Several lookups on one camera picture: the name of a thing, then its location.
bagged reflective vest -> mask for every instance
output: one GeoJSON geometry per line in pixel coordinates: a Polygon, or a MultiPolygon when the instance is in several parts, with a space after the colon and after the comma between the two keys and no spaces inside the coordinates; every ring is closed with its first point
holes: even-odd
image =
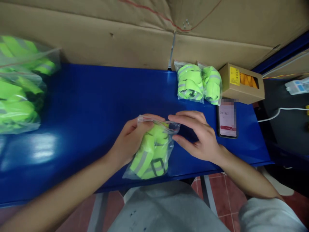
{"type": "Polygon", "coordinates": [[[222,97],[222,79],[220,73],[212,66],[204,66],[198,63],[202,70],[204,98],[213,105],[218,105],[222,97]]]}
{"type": "Polygon", "coordinates": [[[200,68],[195,64],[174,61],[178,77],[178,99],[204,103],[200,68]]]}
{"type": "Polygon", "coordinates": [[[140,115],[138,123],[154,122],[154,127],[145,133],[140,148],[125,171],[126,179],[150,179],[163,176],[168,170],[168,159],[173,149],[172,136],[179,131],[180,124],[160,122],[140,115]]]}
{"type": "Polygon", "coordinates": [[[46,92],[42,77],[59,68],[59,49],[0,36],[0,134],[38,129],[46,92]]]}

red tile floor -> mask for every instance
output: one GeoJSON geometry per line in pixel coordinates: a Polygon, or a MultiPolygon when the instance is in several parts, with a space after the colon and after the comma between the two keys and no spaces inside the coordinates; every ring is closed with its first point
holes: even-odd
{"type": "MultiPolygon", "coordinates": [[[[219,219],[231,232],[240,231],[238,212],[241,206],[247,201],[245,195],[228,176],[222,173],[209,175],[209,180],[219,219]]],[[[192,188],[203,199],[200,177],[194,180],[192,188]]],[[[309,228],[309,199],[297,192],[292,196],[283,198],[305,226],[309,228]]],[[[57,232],[87,232],[94,201],[95,195],[92,195],[82,202],[57,232]]],[[[110,192],[102,232],[108,230],[123,206],[124,201],[121,194],[118,191],[110,192]]],[[[21,208],[22,206],[0,208],[0,225],[21,208]]]]}

yellow label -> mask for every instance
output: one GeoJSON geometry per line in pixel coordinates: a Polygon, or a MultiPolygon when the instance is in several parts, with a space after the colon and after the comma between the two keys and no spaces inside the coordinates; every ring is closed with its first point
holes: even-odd
{"type": "Polygon", "coordinates": [[[229,82],[238,86],[240,85],[239,69],[230,67],[229,82]]]}

blue table surface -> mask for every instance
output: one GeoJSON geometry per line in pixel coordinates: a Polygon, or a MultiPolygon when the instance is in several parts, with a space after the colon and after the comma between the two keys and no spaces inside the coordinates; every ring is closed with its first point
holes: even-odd
{"type": "MultiPolygon", "coordinates": [[[[51,77],[42,125],[32,132],[0,136],[0,207],[23,204],[104,155],[123,125],[139,114],[167,118],[182,110],[205,114],[216,128],[216,107],[177,98],[176,72],[64,64],[51,77]]],[[[251,165],[272,163],[252,105],[237,103],[238,139],[220,144],[251,165]]],[[[193,131],[179,134],[194,141],[193,131]]],[[[122,179],[126,167],[99,190],[111,191],[216,173],[220,168],[189,155],[177,143],[167,175],[122,179]]]]}

white cable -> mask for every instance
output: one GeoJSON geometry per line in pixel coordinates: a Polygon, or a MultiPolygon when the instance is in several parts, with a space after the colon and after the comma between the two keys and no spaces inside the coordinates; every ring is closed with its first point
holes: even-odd
{"type": "Polygon", "coordinates": [[[290,62],[286,63],[285,65],[280,66],[279,68],[270,70],[269,72],[265,73],[265,74],[262,76],[262,78],[264,78],[265,76],[267,76],[267,75],[270,74],[270,73],[273,73],[273,72],[275,72],[275,71],[277,71],[277,70],[279,70],[279,69],[281,69],[281,68],[283,68],[283,67],[289,65],[290,63],[292,63],[292,62],[294,62],[294,61],[297,61],[298,59],[300,59],[300,58],[302,58],[302,57],[304,57],[304,56],[306,56],[306,55],[309,55],[309,53],[302,54],[301,56],[297,57],[297,58],[294,59],[294,60],[291,60],[290,62]]]}
{"type": "Polygon", "coordinates": [[[280,108],[278,109],[277,113],[276,113],[274,116],[272,116],[272,117],[269,118],[269,119],[260,120],[260,121],[258,121],[258,122],[263,122],[263,121],[268,121],[268,120],[274,119],[275,117],[277,117],[277,116],[280,114],[280,110],[306,110],[306,111],[309,111],[309,109],[302,109],[302,108],[282,108],[282,107],[280,107],[280,108]]]}

